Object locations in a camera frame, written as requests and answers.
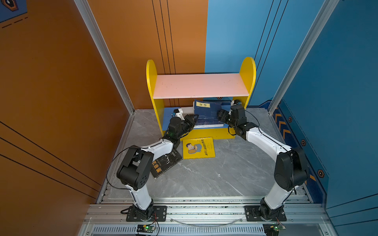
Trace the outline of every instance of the cartoon boy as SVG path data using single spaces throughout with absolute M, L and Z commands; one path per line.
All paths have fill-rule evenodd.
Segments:
M 200 153 L 202 149 L 201 144 L 195 144 L 193 146 L 191 143 L 188 143 L 186 147 L 189 149 L 188 151 L 189 154 Z

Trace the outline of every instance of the orange chevron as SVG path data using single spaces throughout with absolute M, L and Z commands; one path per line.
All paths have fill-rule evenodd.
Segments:
M 291 134 L 291 132 L 290 132 L 290 130 L 283 130 L 283 139 L 285 139 L 285 133 L 289 133 L 289 134 Z
M 280 121 L 279 124 L 280 124 L 280 125 L 279 125 L 278 129 L 281 131 L 281 125 L 286 125 L 286 123 L 283 122 L 283 121 Z
M 314 181 L 316 181 L 314 176 L 310 175 L 310 178 L 313 179 Z
M 278 114 L 278 113 L 276 114 L 276 123 L 277 123 L 277 116 L 282 116 L 282 115 L 281 115 L 281 114 Z

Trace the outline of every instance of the blue book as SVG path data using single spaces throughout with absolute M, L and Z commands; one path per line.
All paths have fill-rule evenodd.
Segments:
M 222 109 L 219 102 L 203 102 L 194 100 L 194 114 L 198 114 L 198 125 L 223 124 L 217 118 L 217 113 Z

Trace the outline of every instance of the pink shelf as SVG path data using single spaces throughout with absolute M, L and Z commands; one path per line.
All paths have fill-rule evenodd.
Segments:
M 239 73 L 157 76 L 154 99 L 248 96 Z

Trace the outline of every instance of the orange wall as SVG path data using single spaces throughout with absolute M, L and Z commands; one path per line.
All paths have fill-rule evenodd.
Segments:
M 0 231 L 76 235 L 129 114 L 75 3 L 27 7 L 0 28 Z
M 147 60 L 154 60 L 158 74 L 204 73 L 207 0 L 88 2 L 135 109 L 152 108 Z M 166 106 L 192 101 L 171 99 Z

